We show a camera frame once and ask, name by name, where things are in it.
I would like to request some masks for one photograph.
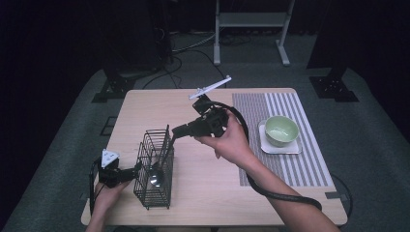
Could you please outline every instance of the gray carpet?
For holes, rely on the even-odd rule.
[[[343,204],[348,212],[353,200],[352,214],[342,231],[409,231],[409,143],[372,96],[366,82],[351,70],[343,81],[360,102],[318,99],[308,77],[325,75],[329,70],[306,70],[315,37],[288,36],[285,48],[291,66],[284,67],[274,46],[278,36],[235,38],[236,42],[249,42],[222,46],[218,68],[223,75],[233,78],[227,87],[291,87],[298,92],[330,172],[351,191],[352,199]],[[176,35],[174,49],[204,38]],[[194,50],[203,51],[212,59],[211,45]],[[161,72],[139,79],[135,89],[151,80],[146,89],[204,87],[222,78],[200,52],[187,51],[175,56],[182,66],[177,70],[178,59],[167,65],[170,72],[177,70],[172,76],[153,80],[165,73]],[[103,71],[99,71],[84,86],[3,231],[85,229],[80,217],[88,197],[88,173],[109,139],[100,136],[100,132],[109,116],[118,115],[123,101],[91,103],[105,80]],[[348,190],[339,180],[335,179],[335,183],[347,197]]]

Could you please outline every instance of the gray striped mat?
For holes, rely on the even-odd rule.
[[[292,187],[332,186],[308,118],[296,93],[233,94],[233,104],[249,127],[250,147],[262,162]],[[298,155],[269,155],[260,148],[258,123],[274,115],[293,119],[299,126],[303,151]],[[239,170],[240,185],[248,186],[244,170]]]

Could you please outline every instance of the wooden table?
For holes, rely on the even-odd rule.
[[[171,129],[186,124],[199,115],[188,99],[195,90],[132,90],[127,93],[107,150],[120,154],[120,168],[135,165],[139,143],[146,130]],[[233,93],[293,93],[293,89],[216,89],[208,93],[215,102],[233,105]],[[251,187],[239,184],[239,168],[216,159],[214,151],[191,137],[177,139],[173,164],[172,198],[169,209],[146,210],[133,194],[133,185],[122,193],[112,209],[107,224],[141,226],[241,226],[283,225],[266,197]],[[301,195],[317,199],[323,212],[335,223],[344,224],[346,213],[340,199],[327,199],[325,192],[336,191],[332,181],[327,186],[293,187]],[[81,221],[88,224],[89,205]]]

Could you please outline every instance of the black wire basket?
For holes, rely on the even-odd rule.
[[[147,130],[143,141],[139,144],[136,163],[142,165],[133,188],[133,193],[147,210],[150,207],[166,207],[169,209],[173,160],[174,148],[169,136],[169,126],[166,127],[166,130]],[[163,171],[163,183],[156,186],[151,184],[150,175],[153,168],[155,168],[153,165],[159,161]]]

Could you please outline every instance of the human arm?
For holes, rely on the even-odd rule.
[[[117,203],[123,189],[130,182],[121,183],[115,188],[108,188],[102,183],[97,183],[95,194],[98,196],[94,205],[94,211],[88,223],[86,232],[101,232],[105,227],[105,220],[109,210]]]
[[[199,142],[215,149],[217,158],[244,169],[261,188],[281,194],[300,195],[267,168],[250,149],[242,126],[229,111],[228,125],[222,137],[196,137]],[[338,228],[316,207],[298,202],[268,198],[280,218],[291,231],[338,231]]]

